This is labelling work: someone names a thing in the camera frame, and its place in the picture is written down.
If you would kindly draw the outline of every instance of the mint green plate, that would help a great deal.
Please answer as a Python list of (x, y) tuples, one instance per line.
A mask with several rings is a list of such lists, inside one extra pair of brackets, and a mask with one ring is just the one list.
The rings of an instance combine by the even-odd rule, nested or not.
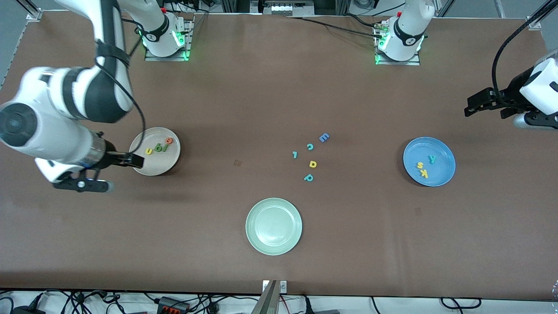
[(252, 246), (266, 255), (290, 251), (302, 235), (302, 218), (289, 201), (266, 198), (259, 201), (246, 218), (246, 236)]

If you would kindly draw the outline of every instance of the plate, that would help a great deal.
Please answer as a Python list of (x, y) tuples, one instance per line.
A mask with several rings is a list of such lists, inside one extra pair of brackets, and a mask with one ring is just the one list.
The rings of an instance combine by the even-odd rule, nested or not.
[(246, 236), (260, 253), (281, 255), (290, 251), (302, 235), (302, 218), (289, 201), (267, 198), (259, 201), (246, 218)]
[[(160, 147), (165, 147), (165, 140), (171, 137), (172, 144), (170, 144), (165, 151), (156, 151), (157, 144)], [(141, 139), (141, 133), (136, 136), (130, 145), (130, 151), (136, 148)], [(147, 155), (146, 150), (151, 148), (153, 152)], [(135, 152), (136, 155), (144, 158), (143, 168), (134, 168), (135, 171), (143, 175), (160, 175), (169, 171), (178, 160), (180, 156), (180, 140), (174, 132), (164, 127), (152, 127), (145, 130), (145, 138), (141, 147)]]
[[(429, 156), (435, 156), (430, 163)], [(412, 140), (403, 152), (405, 170), (416, 182), (427, 187), (439, 187), (451, 180), (455, 173), (455, 158), (450, 148), (433, 137), (418, 137)], [(428, 178), (421, 174), (426, 170)]]

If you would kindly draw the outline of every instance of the gray floor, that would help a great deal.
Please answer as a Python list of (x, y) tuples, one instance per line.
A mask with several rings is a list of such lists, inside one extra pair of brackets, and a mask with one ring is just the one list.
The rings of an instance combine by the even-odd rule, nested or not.
[[(61, 9), (53, 0), (33, 0), (43, 9)], [(531, 15), (544, 0), (501, 0), (503, 12), (507, 18), (525, 18)], [(394, 7), (403, 0), (381, 0), (378, 8), (366, 14), (371, 15)], [(456, 0), (448, 12), (448, 17), (498, 17), (494, 5), (495, 0)], [(355, 14), (365, 13), (356, 6), (351, 6), (350, 11)], [(394, 14), (397, 10), (387, 12)], [(17, 41), (25, 26), (27, 12), (15, 0), (1, 0), (0, 2), (0, 88), (9, 69)], [(558, 47), (558, 9), (550, 14), (542, 23), (542, 35), (546, 47), (552, 50)]]

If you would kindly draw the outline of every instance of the table surface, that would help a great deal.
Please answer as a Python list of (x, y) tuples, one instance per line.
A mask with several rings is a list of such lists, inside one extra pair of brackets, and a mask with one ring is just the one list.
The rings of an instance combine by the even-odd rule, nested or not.
[[(434, 19), (420, 66), (386, 66), (374, 65), (369, 37), (279, 16), (206, 17), (190, 61), (132, 60), (148, 127), (180, 137), (171, 174), (112, 167), (101, 178), (113, 193), (58, 191), (31, 157), (0, 146), (0, 286), (258, 293), (274, 278), (292, 294), (551, 298), (556, 134), (515, 129), (496, 111), (463, 116), (521, 23)], [(93, 47), (86, 19), (45, 12), (27, 26), (0, 102), (32, 66), (91, 66)], [(519, 34), (500, 85), (545, 53), (539, 32)], [(141, 129), (135, 112), (85, 124), (121, 150)], [(452, 149), (448, 184), (425, 188), (406, 174), (402, 152), (420, 136)], [(268, 197), (302, 216), (285, 255), (246, 238), (249, 210)]]

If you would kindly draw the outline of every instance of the red wire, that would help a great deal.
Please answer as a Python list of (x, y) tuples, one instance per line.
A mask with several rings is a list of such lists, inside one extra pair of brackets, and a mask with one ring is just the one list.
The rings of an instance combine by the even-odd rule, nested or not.
[(281, 301), (283, 301), (283, 304), (285, 305), (285, 308), (287, 309), (287, 314), (291, 314), (291, 312), (288, 310), (287, 302), (285, 302), (285, 298), (283, 298), (283, 296), (281, 296)]

